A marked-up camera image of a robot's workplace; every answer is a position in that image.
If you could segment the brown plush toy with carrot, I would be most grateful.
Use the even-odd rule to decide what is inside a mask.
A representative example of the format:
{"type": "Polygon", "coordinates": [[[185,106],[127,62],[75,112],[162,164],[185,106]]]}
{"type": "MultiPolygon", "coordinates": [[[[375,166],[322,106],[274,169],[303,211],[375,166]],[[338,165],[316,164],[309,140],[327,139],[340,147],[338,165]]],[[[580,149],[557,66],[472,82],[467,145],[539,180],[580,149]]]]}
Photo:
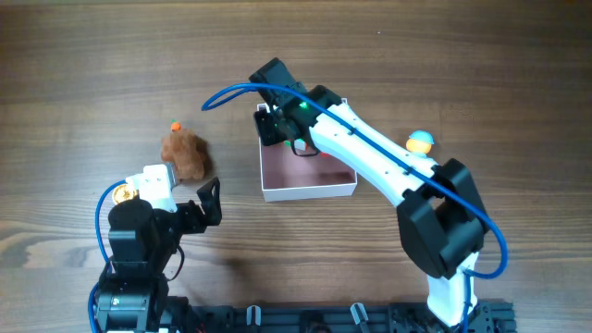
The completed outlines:
{"type": "Polygon", "coordinates": [[[161,140],[161,160],[174,165],[180,180],[203,179],[209,161],[207,142],[177,121],[173,121],[170,128],[171,132],[161,140]]]}

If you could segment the white box with pink interior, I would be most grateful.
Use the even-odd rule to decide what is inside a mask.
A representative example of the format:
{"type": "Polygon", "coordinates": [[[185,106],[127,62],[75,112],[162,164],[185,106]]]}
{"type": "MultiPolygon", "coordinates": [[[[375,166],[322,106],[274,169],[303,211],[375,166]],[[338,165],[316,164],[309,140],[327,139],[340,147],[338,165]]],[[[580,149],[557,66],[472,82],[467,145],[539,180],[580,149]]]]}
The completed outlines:
{"type": "Polygon", "coordinates": [[[296,150],[285,143],[259,142],[261,189],[267,202],[351,196],[358,184],[355,170],[337,158],[302,157],[313,151],[296,150]]]}

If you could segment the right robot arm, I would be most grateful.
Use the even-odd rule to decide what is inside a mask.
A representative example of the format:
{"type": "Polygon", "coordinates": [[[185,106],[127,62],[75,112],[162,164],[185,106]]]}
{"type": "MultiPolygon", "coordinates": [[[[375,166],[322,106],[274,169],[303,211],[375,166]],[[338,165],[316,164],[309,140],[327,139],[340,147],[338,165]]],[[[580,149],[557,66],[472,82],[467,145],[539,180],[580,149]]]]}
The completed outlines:
{"type": "Polygon", "coordinates": [[[414,154],[361,120],[345,98],[308,90],[274,58],[246,86],[265,102],[255,113],[265,145],[304,140],[374,185],[396,208],[401,245],[428,280],[427,307],[442,324],[466,327],[475,307],[475,264],[490,227],[468,168],[414,154]]]}

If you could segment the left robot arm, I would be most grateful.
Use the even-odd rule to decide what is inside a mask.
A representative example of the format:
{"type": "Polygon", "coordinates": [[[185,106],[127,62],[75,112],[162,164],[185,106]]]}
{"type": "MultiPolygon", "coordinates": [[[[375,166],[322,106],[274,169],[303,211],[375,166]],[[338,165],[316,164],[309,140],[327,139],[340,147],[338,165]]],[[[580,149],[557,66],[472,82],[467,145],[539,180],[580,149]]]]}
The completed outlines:
{"type": "Polygon", "coordinates": [[[196,192],[198,203],[175,202],[178,179],[170,163],[145,166],[124,182],[133,196],[108,214],[112,252],[89,296],[92,331],[203,332],[188,299],[169,295],[165,268],[173,254],[183,253],[182,236],[220,224],[219,179],[196,192]]]}

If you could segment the yellow round lemon slice toy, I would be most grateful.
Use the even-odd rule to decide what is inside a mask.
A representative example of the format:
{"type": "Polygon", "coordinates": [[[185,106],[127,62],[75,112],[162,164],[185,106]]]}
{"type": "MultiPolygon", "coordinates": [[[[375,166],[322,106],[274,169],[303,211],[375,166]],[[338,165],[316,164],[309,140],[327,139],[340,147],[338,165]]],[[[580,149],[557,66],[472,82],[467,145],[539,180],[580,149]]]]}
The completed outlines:
{"type": "Polygon", "coordinates": [[[128,183],[117,185],[112,191],[112,201],[114,204],[120,204],[122,202],[132,200],[139,193],[128,183]]]}

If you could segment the multicoloured puzzle cube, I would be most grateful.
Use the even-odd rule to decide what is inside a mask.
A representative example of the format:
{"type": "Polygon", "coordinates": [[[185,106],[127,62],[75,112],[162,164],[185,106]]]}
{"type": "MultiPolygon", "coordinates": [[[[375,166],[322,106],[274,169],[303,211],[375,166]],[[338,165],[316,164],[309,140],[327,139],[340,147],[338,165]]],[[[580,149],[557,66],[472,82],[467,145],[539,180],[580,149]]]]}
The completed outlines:
{"type": "Polygon", "coordinates": [[[299,151],[305,151],[307,148],[306,142],[302,139],[295,140],[294,143],[291,143],[290,141],[284,141],[284,143],[288,147],[294,146],[294,149],[299,151]]]}

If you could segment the orange duck toy blue cap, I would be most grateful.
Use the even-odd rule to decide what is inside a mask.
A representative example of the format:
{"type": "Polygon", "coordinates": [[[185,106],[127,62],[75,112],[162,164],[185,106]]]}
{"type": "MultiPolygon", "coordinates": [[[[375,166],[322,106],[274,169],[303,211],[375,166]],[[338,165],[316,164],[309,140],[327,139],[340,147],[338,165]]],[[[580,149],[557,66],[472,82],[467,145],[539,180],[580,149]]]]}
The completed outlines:
{"type": "Polygon", "coordinates": [[[427,155],[435,144],[432,135],[425,130],[416,130],[408,138],[405,146],[412,154],[427,155]]]}

